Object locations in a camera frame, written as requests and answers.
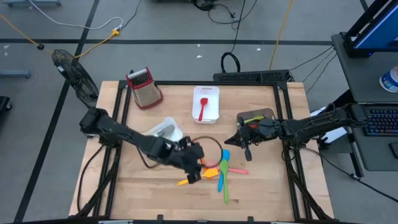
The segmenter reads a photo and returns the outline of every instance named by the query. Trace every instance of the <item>yellow cable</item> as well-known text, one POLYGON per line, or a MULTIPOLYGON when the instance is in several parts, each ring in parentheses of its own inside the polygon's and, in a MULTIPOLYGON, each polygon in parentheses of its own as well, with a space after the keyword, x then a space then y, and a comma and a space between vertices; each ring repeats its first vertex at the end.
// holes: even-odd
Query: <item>yellow cable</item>
POLYGON ((114 37, 114 36, 116 36, 116 35, 119 35, 119 34, 120 34, 120 33, 119 33, 118 30, 112 30, 112 34, 111 34, 108 38, 106 38, 106 39, 104 39, 103 41, 101 41, 100 43, 98 43, 98 44, 96 44, 96 45, 90 47, 86 52, 84 52, 84 53, 82 53, 82 54, 80 54, 80 55, 75 56, 75 58, 80 58, 81 56, 83 56, 83 55, 87 54, 88 52, 90 52, 91 50, 93 50, 95 47, 97 47, 97 46, 99 46, 99 45, 101 45, 101 44, 107 42, 110 38, 112 38, 112 37, 114 37))
MULTIPOLYGON (((0 17, 1 17, 2 19, 4 19, 4 21, 6 21, 14 30, 18 31, 18 33, 20 33, 20 34, 23 35, 27 40, 29 40, 32 44, 36 45, 37 47, 39 46, 39 44, 38 44, 36 41, 34 41, 34 40, 30 39, 28 36, 26 36, 22 31, 20 31, 16 26, 14 26, 4 15, 0 14, 0 17)), ((93 48, 95 48, 95 47, 97 47, 97 46, 99 46, 99 45, 101 45, 101 44, 107 42, 110 38, 112 38, 112 37, 114 37, 114 36, 117 36, 117 35, 119 35, 119 34, 120 34, 120 32, 119 32, 118 30, 116 30, 116 29, 112 30, 112 34, 111 34, 108 38, 106 38, 106 39, 104 39, 103 41, 101 41, 100 43, 98 43, 98 44, 96 44, 96 45, 90 47, 90 49, 88 49, 86 52, 84 52, 84 53, 82 53, 82 54, 80 54, 80 55, 75 56, 75 58, 79 58, 79 57, 81 57, 81 56, 87 54, 89 51, 93 50, 93 48)), ((51 51, 51 50, 47 50, 47 49, 44 49, 44 50, 47 51, 48 53, 52 54, 52 51, 51 51)))
MULTIPOLYGON (((4 15, 0 14, 0 17, 1 17, 1 19, 4 19, 4 21, 6 21, 14 30, 18 31, 18 33, 20 33, 27 40, 29 40, 32 44, 39 46, 39 44, 37 42, 35 42, 34 40, 32 40, 28 36, 26 36, 22 31, 20 31, 16 26, 14 26, 4 15)), ((52 54, 51 50, 47 50, 47 49, 44 49, 44 50, 47 51, 48 53, 52 54)))
POLYGON ((275 44, 275 48, 274 48, 274 53, 272 53, 271 63, 269 64, 269 70, 271 70, 271 68, 272 68, 272 63, 273 63, 273 61, 274 61, 276 49, 278 48, 279 40, 280 40, 280 37, 282 36, 282 32, 283 32, 284 27, 285 27, 285 23, 286 23, 286 20, 287 20, 287 16, 289 15, 289 12, 290 12, 290 10, 291 10, 291 8, 292 8, 292 4, 293 4, 293 0, 290 0, 290 2, 289 2, 289 7, 287 8, 284 21, 283 21, 283 23, 282 23, 282 26, 280 27, 278 39, 276 40, 276 44, 275 44))

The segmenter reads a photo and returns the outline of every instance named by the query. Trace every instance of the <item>yellow spoon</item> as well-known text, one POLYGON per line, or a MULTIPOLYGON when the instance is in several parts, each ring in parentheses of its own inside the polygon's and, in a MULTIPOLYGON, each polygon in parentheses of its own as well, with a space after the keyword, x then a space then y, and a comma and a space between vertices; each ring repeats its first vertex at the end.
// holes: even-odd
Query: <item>yellow spoon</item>
MULTIPOLYGON (((211 177, 215 177, 218 175, 218 169, 208 169, 206 170, 203 175, 201 177, 207 177, 207 178, 211 178, 211 177)), ((181 180, 180 182, 177 183, 177 186, 181 186, 184 184, 187 184, 188 180, 181 180)))

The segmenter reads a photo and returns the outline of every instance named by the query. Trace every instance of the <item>plastic utensil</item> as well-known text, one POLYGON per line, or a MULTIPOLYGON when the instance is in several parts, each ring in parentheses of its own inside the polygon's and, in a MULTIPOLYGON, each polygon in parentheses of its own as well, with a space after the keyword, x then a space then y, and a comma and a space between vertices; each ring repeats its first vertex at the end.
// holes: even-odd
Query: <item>plastic utensil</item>
POLYGON ((255 116, 255 117, 253 117, 253 118, 244 120, 243 122, 246 124, 246 123, 248 123, 248 122, 250 122, 250 121, 255 121, 255 120, 260 120, 260 119, 264 119, 264 116, 255 116))
MULTIPOLYGON (((230 157, 229 150, 223 149, 223 159, 229 161, 229 157, 230 157)), ((217 187, 218 192, 221 192, 221 189, 223 188, 223 181, 224 181, 224 175, 223 173, 221 173, 220 178, 218 179, 218 187, 217 187)))
POLYGON ((228 168, 228 172, 234 172, 237 174, 249 174, 249 171, 247 171, 247 170, 234 169, 234 168, 228 168))
POLYGON ((228 161, 223 159, 220 163, 220 171, 223 173, 224 178, 224 203, 227 205, 229 204, 229 197, 228 197, 228 183, 226 181, 226 173, 228 172, 228 161))
POLYGON ((201 110, 199 114, 199 121, 203 118, 203 109, 205 108, 205 105, 207 104, 208 98, 202 98, 200 99, 200 104, 201 104, 201 110))
MULTIPOLYGON (((214 176, 217 176, 217 175, 218 175, 218 170, 213 168, 213 169, 206 170, 203 173, 203 175, 201 175, 201 177, 210 178, 210 177, 214 177, 214 176)), ((181 180, 180 182, 177 183, 177 186, 181 186, 181 185, 184 185, 184 184, 187 184, 187 183, 188 183, 187 179, 181 180)))

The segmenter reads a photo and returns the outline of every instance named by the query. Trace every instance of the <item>wooden table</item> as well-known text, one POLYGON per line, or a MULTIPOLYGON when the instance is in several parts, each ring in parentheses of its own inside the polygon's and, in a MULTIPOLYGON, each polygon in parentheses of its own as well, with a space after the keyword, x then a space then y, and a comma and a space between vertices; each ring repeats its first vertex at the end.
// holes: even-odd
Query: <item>wooden table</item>
MULTIPOLYGON (((103 82, 98 99, 98 108, 106 109, 110 116, 114 107, 118 82, 103 82)), ((246 162, 243 150, 223 142, 236 132, 236 114, 242 111, 271 108, 276 115, 273 88, 270 86, 219 86, 220 118, 216 124, 195 124, 192 118, 193 85, 160 85, 164 101, 149 110, 140 110, 134 103, 129 104, 126 124, 137 131, 145 132, 171 116, 191 138, 210 135, 217 138, 222 146, 229 149, 229 166, 246 169, 249 175, 228 173, 229 205, 225 205, 223 194, 217 192, 218 177, 213 180, 201 180, 193 185, 177 187, 176 183, 185 178, 182 170, 170 166, 147 169, 136 148, 123 143, 116 190, 114 194, 111 218, 114 219, 156 219, 163 214, 165 220, 247 220, 253 216, 256 221, 294 221, 292 202, 285 163, 281 159, 282 142, 262 142, 250 146, 253 160, 246 162)), ((290 103, 295 119, 310 115, 302 83, 288 83, 290 103)), ((119 112, 119 121, 123 109, 123 100, 119 112)), ((98 139, 89 139, 81 170, 100 147, 98 139)), ((316 149, 315 142, 308 144, 316 149)), ((307 189, 317 203, 329 216, 333 216, 323 167, 318 155, 301 150, 303 169, 307 189)), ((98 186, 104 151, 88 167, 83 181, 82 205, 90 199, 98 186)), ((70 214, 76 214, 76 193, 70 214)), ((102 212, 108 191, 102 200, 102 212)), ((304 217, 301 194, 297 189, 300 214, 304 217)))

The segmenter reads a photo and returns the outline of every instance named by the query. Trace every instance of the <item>black fan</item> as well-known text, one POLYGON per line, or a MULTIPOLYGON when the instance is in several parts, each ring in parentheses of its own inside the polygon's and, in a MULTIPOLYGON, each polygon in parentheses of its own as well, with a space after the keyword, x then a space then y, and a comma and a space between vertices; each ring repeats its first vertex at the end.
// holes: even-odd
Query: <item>black fan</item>
POLYGON ((54 50, 51 58, 61 75, 75 89, 77 98, 87 107, 94 107, 98 99, 97 86, 78 60, 66 50, 54 50))

